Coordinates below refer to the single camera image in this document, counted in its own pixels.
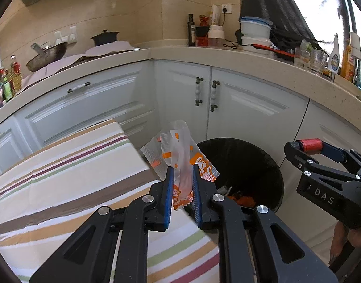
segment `plastic bottle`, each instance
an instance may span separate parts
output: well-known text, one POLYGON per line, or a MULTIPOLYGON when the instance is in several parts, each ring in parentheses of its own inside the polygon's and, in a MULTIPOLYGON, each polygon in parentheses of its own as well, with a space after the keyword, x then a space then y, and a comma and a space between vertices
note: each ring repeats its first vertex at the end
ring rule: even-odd
POLYGON ((339 70, 339 41, 338 34, 335 34, 334 39, 334 49, 330 54, 330 58, 328 59, 327 68, 333 73, 338 73, 339 70))
POLYGON ((343 60, 341 62, 340 75, 346 80, 353 82, 353 76, 355 74, 355 58, 351 55, 351 40, 347 39, 347 45, 344 49, 343 60))

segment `red handle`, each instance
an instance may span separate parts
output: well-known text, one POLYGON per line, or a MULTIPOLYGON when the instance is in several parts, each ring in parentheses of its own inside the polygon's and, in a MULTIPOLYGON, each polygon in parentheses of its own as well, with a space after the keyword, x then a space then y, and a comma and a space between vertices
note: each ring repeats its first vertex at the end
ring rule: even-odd
POLYGON ((281 50, 277 50, 277 49, 273 49, 271 47, 263 46, 262 44, 252 44, 252 46, 255 49, 262 49, 262 50, 272 51, 272 52, 275 52, 275 53, 278 53, 278 54, 286 55, 286 56, 289 56, 289 57, 294 57, 294 54, 291 54, 291 53, 288 53, 288 52, 285 52, 285 51, 281 51, 281 50))
POLYGON ((323 149, 323 141, 319 138, 298 140, 301 144, 302 151, 307 154, 318 154, 323 149))

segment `electrical outlet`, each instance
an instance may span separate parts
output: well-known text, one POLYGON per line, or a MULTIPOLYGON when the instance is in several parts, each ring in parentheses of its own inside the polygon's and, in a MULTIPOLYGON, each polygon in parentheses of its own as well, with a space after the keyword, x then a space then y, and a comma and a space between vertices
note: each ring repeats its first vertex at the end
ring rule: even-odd
POLYGON ((223 10, 223 8, 224 7, 226 7, 226 9, 227 9, 227 14, 231 14, 231 3, 227 3, 227 4, 222 4, 222 6, 221 6, 221 13, 223 14, 224 12, 222 11, 223 10))

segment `spray bottle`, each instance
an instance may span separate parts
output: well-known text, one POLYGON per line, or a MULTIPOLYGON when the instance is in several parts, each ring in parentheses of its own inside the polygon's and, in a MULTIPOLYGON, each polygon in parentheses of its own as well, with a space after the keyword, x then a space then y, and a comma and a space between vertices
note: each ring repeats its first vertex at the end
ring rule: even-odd
POLYGON ((338 42, 338 34, 335 34, 334 39, 334 49, 330 54, 330 58, 328 59, 327 68, 333 73, 337 74, 339 70, 339 42, 338 42))

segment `human hand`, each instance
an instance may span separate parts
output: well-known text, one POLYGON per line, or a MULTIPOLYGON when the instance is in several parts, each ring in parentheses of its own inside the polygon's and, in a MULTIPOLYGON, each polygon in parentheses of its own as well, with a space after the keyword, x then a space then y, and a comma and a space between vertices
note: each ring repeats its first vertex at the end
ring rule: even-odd
POLYGON ((355 248, 361 248, 361 228, 357 230, 348 230, 340 221, 334 228, 334 238, 332 239, 330 249, 330 260, 336 258, 342 251, 347 242, 355 248))

